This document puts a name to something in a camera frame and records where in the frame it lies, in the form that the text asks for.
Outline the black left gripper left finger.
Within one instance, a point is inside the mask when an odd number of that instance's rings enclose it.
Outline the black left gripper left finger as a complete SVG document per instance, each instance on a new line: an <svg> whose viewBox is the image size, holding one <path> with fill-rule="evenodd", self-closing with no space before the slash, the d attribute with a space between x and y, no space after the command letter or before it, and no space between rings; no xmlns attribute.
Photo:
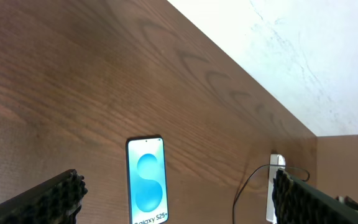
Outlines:
<svg viewBox="0 0 358 224"><path fill-rule="evenodd" d="M0 224L76 224L88 193L84 177L65 172L0 204Z"/></svg>

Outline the brown cardboard panel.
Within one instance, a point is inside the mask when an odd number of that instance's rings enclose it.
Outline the brown cardboard panel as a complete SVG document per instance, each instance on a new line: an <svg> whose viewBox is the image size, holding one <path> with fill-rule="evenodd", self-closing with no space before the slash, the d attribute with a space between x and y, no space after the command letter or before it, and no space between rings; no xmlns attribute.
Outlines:
<svg viewBox="0 0 358 224"><path fill-rule="evenodd" d="M358 202L358 135L317 138L317 189Z"/></svg>

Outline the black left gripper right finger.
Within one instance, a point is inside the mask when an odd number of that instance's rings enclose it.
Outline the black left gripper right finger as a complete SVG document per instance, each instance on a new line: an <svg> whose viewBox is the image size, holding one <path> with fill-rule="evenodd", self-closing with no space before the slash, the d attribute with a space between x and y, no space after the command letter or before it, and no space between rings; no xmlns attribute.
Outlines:
<svg viewBox="0 0 358 224"><path fill-rule="evenodd" d="M358 212L283 169L273 180L277 224L358 224Z"/></svg>

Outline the white power strip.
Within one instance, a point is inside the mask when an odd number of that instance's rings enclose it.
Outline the white power strip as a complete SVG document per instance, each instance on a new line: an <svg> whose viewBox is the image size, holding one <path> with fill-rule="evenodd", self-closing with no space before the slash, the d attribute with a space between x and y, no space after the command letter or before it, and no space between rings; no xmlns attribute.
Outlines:
<svg viewBox="0 0 358 224"><path fill-rule="evenodd" d="M270 166L268 168L268 190L267 190L267 206L266 206L266 220L272 224L277 223L275 216L275 207L273 204L273 180L279 168L284 168L286 165L285 158L281 154L270 155Z"/></svg>

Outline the blue screen smartphone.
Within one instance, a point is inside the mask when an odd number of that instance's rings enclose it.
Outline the blue screen smartphone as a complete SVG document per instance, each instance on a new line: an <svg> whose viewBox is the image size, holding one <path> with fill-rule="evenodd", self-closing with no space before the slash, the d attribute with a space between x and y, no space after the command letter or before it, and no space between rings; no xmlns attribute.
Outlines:
<svg viewBox="0 0 358 224"><path fill-rule="evenodd" d="M169 219L164 140L159 134L126 141L130 224L161 224Z"/></svg>

